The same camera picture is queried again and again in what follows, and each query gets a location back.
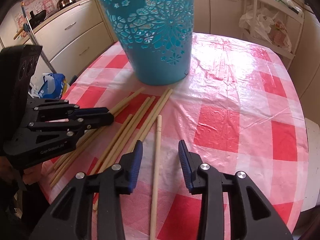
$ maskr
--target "round table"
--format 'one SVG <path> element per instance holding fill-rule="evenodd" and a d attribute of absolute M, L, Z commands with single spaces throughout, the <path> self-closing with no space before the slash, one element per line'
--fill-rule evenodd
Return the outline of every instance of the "round table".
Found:
<path fill-rule="evenodd" d="M 71 86 L 65 98 L 81 108 L 111 108 L 142 86 L 146 88 L 144 94 L 82 152 L 52 189 L 48 181 L 53 174 L 42 178 L 40 184 L 49 202 L 77 172 L 90 172 L 128 114 L 134 114 L 150 95 L 158 100 L 166 89 L 139 82 L 119 42 Z M 178 157 L 180 139 L 220 172 L 245 171 L 292 231 L 307 182 L 308 141 L 298 96 L 279 57 L 268 48 L 246 41 L 194 33 L 190 72 L 170 87 L 174 92 L 161 111 L 157 238 L 196 239 L 201 195 L 192 196 L 186 189 Z M 136 189 L 131 195 L 121 195 L 127 240 L 148 239 L 154 132 L 153 127 L 143 143 Z M 45 162 L 43 171 L 56 159 Z M 229 239 L 226 196 L 225 239 Z M 96 214 L 92 217 L 92 239 L 96 239 Z"/>

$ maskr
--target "frying pan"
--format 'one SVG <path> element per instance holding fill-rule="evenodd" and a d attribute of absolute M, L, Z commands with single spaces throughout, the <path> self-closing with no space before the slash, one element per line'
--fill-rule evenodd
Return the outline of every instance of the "frying pan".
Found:
<path fill-rule="evenodd" d="M 30 12 L 31 18 L 29 19 L 31 28 L 36 28 L 40 23 L 42 23 L 47 15 L 47 11 L 43 10 L 36 15 L 33 13 L 33 11 Z M 14 40 L 20 35 L 20 33 L 23 31 L 23 27 L 18 31 L 18 33 L 13 38 Z"/>

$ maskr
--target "red and white tablecloth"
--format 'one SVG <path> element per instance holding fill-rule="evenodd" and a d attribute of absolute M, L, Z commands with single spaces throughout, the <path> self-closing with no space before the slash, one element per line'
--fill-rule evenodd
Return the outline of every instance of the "red and white tablecloth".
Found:
<path fill-rule="evenodd" d="M 41 186 L 52 202 L 79 171 L 88 172 L 129 113 L 146 97 L 158 100 L 166 87 L 137 80 L 121 45 L 103 53 L 71 86 L 65 96 L 84 107 L 113 107 L 144 86 L 112 126 L 80 155 L 53 189 L 48 177 Z M 173 85 L 163 116 L 156 235 L 160 240 L 195 240 L 201 195 L 186 189 L 178 157 L 178 141 L 201 155 L 220 172 L 245 171 L 270 200 L 292 231 L 300 214 L 308 173 L 308 141 L 302 109 L 292 81 L 270 49 L 233 38 L 193 34 L 188 76 Z M 154 127 L 143 143 L 137 187 L 121 196 L 127 240 L 148 239 L 151 209 Z M 47 161 L 44 170 L 56 159 Z M 225 238 L 230 238 L 228 200 Z M 96 239 L 96 214 L 93 214 Z"/>

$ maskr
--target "human hand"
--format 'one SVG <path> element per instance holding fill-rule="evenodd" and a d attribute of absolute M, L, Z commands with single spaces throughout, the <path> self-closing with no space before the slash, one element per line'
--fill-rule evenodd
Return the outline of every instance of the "human hand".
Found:
<path fill-rule="evenodd" d="M 9 184 L 14 180 L 13 168 L 4 156 L 0 156 L 0 178 Z"/>
<path fill-rule="evenodd" d="M 22 180 L 24 184 L 34 184 L 41 179 L 42 163 L 24 170 Z"/>

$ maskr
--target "shelf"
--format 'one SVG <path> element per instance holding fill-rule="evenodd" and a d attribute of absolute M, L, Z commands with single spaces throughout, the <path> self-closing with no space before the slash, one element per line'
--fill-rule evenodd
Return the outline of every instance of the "shelf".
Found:
<path fill-rule="evenodd" d="M 293 18 L 294 20 L 296 20 L 300 24 L 303 24 L 303 22 L 304 22 L 304 19 L 302 17 L 300 17 L 294 11 L 290 10 L 287 6 L 282 5 L 281 3 L 277 2 L 276 0 L 259 0 L 259 1 L 277 8 L 278 10 L 284 12 L 285 14 L 287 14 L 288 16 L 290 16 L 291 18 Z"/>
<path fill-rule="evenodd" d="M 249 42 L 252 42 L 252 43 L 255 43 L 255 44 L 259 44 L 261 46 L 264 46 L 264 47 L 267 47 L 269 49 L 271 49 L 273 52 L 275 53 L 278 53 L 288 59 L 293 59 L 294 58 L 294 54 L 288 52 L 287 50 L 285 49 L 282 49 L 280 47 L 277 47 L 267 41 L 262 41 L 262 40 L 259 40 L 259 39 L 256 39 L 256 38 L 253 38 L 250 36 L 250 33 L 246 30 L 246 29 L 242 29 L 242 32 L 244 34 L 244 36 L 246 37 L 247 41 Z"/>

